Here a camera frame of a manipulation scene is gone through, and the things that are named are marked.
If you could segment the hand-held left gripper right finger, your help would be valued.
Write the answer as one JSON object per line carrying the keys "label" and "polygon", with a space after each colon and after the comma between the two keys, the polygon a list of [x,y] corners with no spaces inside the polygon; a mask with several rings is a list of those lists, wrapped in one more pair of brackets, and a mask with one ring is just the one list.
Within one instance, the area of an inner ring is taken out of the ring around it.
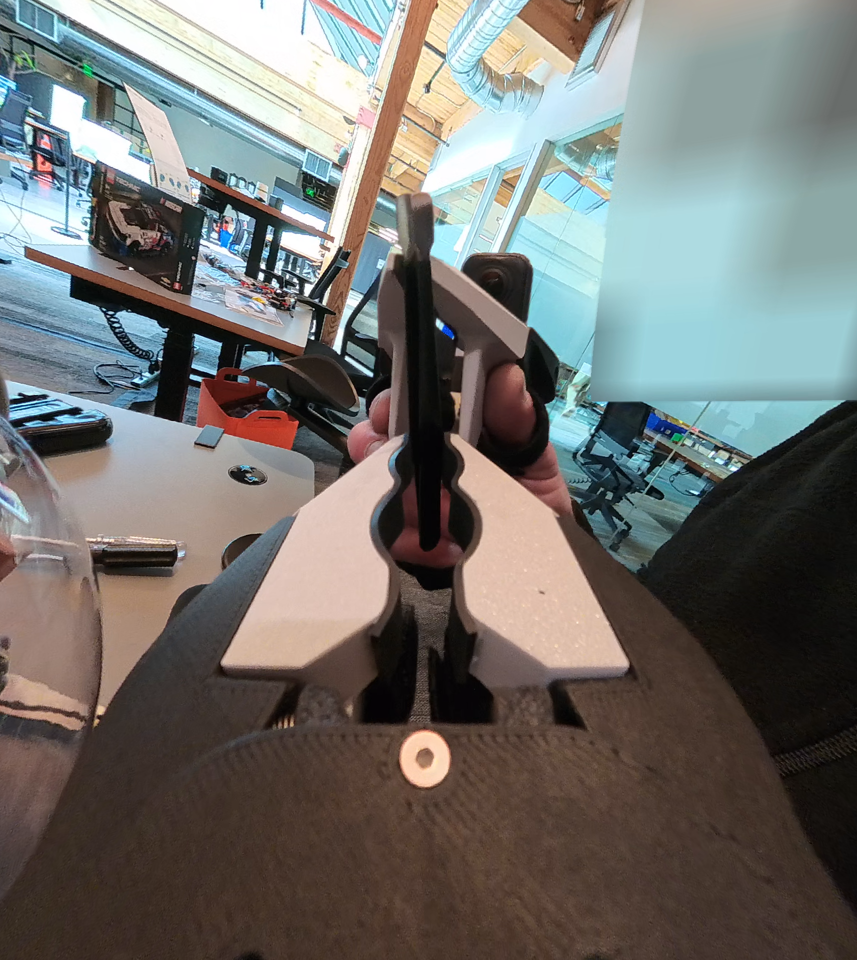
{"label": "hand-held left gripper right finger", "polygon": [[453,573],[446,659],[487,690],[613,679],[629,660],[575,552],[578,526],[464,439],[446,441]]}

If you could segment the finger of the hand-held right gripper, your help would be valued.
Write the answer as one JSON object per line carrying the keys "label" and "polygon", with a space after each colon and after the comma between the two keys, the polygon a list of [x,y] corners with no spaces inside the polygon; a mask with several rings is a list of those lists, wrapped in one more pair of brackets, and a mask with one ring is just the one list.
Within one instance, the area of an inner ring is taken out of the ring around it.
{"label": "finger of the hand-held right gripper", "polygon": [[456,327],[462,350],[458,436],[476,447],[483,430],[484,395],[495,367],[520,360],[528,345],[528,327],[519,319],[463,319]]}
{"label": "finger of the hand-held right gripper", "polygon": [[405,436],[420,446],[421,459],[447,459],[443,428],[437,322],[446,319],[443,287],[448,269],[431,256],[434,244],[433,202],[425,193],[398,201],[400,252],[386,263],[377,303],[378,346],[391,360],[391,420],[388,438],[374,450],[385,459]]}

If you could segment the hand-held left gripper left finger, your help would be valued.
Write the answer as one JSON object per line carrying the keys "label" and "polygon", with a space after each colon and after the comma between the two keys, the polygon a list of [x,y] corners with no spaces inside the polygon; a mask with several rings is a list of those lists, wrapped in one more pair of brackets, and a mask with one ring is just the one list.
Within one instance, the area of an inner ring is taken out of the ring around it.
{"label": "hand-held left gripper left finger", "polygon": [[222,656],[230,676],[357,698],[406,654],[399,571],[375,523],[400,489],[391,439],[297,511]]}

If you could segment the small black screwdriver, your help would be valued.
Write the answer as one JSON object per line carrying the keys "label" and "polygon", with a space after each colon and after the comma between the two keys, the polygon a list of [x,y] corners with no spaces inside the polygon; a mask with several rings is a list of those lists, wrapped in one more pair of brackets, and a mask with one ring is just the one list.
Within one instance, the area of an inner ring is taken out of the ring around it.
{"label": "small black screwdriver", "polygon": [[95,536],[86,539],[91,563],[107,571],[172,570],[186,556],[176,540],[148,536]]}

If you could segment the clear maze ball toy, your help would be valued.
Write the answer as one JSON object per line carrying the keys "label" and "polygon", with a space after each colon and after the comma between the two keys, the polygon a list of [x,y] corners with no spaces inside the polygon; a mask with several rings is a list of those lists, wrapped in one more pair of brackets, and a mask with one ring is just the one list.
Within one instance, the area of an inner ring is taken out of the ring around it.
{"label": "clear maze ball toy", "polygon": [[8,402],[0,373],[0,902],[91,727],[102,640],[85,538]]}

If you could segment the person's right hand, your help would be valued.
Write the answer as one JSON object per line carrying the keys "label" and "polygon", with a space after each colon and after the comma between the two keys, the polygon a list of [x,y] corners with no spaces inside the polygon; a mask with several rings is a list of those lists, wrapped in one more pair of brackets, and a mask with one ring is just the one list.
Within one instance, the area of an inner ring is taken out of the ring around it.
{"label": "person's right hand", "polygon": [[[389,438],[391,399],[389,379],[370,392],[366,419],[350,429],[348,457],[358,464]],[[572,498],[561,475],[557,455],[548,439],[544,403],[534,396],[523,370],[515,364],[493,368],[484,392],[482,438],[491,457],[518,483],[558,516],[571,516]]]}

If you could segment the wooden support column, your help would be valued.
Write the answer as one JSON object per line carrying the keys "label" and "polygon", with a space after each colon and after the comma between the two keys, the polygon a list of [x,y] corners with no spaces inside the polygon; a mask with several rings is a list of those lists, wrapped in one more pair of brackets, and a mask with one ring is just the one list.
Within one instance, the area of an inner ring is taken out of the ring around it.
{"label": "wooden support column", "polygon": [[321,342],[336,342],[342,314],[351,292],[355,271],[361,263],[363,244],[383,186],[390,154],[422,55],[424,42],[437,9],[436,1],[400,1],[378,49],[374,75],[362,117],[356,120],[349,155],[329,218],[332,236],[326,265],[340,248],[350,253],[326,292],[325,304],[334,313],[327,316]]}

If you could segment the black mesh office chair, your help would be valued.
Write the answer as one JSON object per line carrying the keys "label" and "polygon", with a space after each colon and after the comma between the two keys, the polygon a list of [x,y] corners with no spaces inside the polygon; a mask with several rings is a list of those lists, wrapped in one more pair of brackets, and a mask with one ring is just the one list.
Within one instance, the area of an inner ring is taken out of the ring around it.
{"label": "black mesh office chair", "polygon": [[379,277],[350,315],[344,342],[344,346],[355,343],[365,351],[371,366],[363,367],[346,349],[336,351],[321,341],[326,319],[335,315],[333,309],[321,302],[321,296],[328,291],[337,273],[347,268],[350,254],[348,249],[339,247],[309,295],[294,296],[295,304],[308,309],[312,317],[302,354],[244,370],[246,376],[283,397],[283,401],[278,401],[273,394],[268,395],[266,403],[270,408],[289,414],[300,426],[341,453],[347,451],[353,418],[360,413],[361,401],[375,382],[379,366],[377,338],[359,337],[354,331],[359,312],[378,293]]}

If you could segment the orange bin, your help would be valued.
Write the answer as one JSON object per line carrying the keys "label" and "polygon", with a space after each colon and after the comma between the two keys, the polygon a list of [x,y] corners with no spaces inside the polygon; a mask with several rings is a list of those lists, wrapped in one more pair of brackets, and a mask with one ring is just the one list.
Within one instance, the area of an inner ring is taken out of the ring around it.
{"label": "orange bin", "polygon": [[291,450],[299,421],[270,409],[268,388],[247,370],[225,367],[200,382],[195,425],[220,428],[228,436]]}

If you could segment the small wooden office table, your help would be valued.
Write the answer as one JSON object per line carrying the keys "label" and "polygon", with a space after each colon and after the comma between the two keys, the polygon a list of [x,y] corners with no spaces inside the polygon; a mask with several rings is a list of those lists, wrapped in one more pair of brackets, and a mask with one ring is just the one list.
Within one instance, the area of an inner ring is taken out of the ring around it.
{"label": "small wooden office table", "polygon": [[154,321],[165,331],[154,415],[180,423],[193,367],[195,337],[221,345],[220,360],[236,367],[243,348],[260,345],[274,354],[301,355],[308,343],[312,311],[299,306],[279,322],[256,318],[197,295],[176,294],[87,245],[24,247],[26,258],[65,274],[70,296],[114,312]]}

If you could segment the black printed box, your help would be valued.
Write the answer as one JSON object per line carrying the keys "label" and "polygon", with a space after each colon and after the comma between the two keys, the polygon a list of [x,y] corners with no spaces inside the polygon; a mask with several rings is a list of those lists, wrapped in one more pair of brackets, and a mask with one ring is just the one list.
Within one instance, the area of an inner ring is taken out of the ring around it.
{"label": "black printed box", "polygon": [[193,293],[204,210],[101,161],[90,180],[88,242],[167,290]]}

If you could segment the silver ventilation duct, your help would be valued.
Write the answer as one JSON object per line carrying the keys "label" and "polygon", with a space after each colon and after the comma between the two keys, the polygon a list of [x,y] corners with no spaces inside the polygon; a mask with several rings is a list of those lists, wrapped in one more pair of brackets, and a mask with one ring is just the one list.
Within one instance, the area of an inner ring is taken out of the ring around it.
{"label": "silver ventilation duct", "polygon": [[446,64],[460,90],[483,111],[529,115],[544,91],[521,72],[495,71],[484,59],[526,1],[472,1],[446,43]]}

